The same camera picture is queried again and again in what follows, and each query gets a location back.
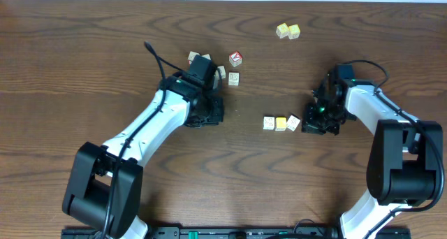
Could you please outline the white block number eight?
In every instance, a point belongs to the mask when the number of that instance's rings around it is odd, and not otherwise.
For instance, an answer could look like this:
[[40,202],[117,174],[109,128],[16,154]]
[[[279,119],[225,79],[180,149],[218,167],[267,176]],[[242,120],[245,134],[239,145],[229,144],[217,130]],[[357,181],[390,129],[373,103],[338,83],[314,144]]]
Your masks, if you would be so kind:
[[296,117],[295,115],[291,115],[287,120],[286,127],[291,131],[295,131],[300,123],[300,118]]

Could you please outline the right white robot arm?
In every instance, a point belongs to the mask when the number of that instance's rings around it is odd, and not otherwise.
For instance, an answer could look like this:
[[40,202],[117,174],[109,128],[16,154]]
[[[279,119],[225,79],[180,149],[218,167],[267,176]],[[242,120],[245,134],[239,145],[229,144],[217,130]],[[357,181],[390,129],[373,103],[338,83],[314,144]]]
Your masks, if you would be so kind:
[[406,113],[368,80],[324,80],[313,97],[302,132],[337,135],[346,120],[360,120],[374,136],[367,190],[340,215],[338,238],[376,238],[397,215],[439,202],[446,179],[440,124]]

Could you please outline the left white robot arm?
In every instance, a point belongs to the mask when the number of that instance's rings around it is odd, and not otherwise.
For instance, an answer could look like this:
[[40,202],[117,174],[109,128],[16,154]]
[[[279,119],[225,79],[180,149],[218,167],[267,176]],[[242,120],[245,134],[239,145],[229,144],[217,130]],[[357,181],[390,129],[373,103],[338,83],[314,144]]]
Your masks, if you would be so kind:
[[200,128],[223,120],[216,76],[177,72],[163,79],[149,105],[122,132],[101,146],[86,142],[75,155],[62,210],[98,231],[101,238],[144,238],[138,217],[143,169],[178,127]]

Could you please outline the yellow letter block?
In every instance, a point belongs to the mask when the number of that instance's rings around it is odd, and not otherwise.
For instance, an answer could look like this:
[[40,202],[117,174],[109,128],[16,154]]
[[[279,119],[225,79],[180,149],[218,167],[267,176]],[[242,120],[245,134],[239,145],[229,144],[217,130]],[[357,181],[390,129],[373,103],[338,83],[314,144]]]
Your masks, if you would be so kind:
[[285,131],[287,128],[287,119],[285,117],[275,118],[275,131]]

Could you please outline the white block number four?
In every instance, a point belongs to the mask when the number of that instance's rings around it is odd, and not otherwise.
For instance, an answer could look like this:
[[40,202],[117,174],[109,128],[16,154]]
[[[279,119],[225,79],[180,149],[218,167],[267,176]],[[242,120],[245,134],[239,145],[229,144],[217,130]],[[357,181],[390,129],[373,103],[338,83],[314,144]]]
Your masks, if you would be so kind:
[[275,129],[275,117],[265,116],[263,118],[263,129],[274,130]]

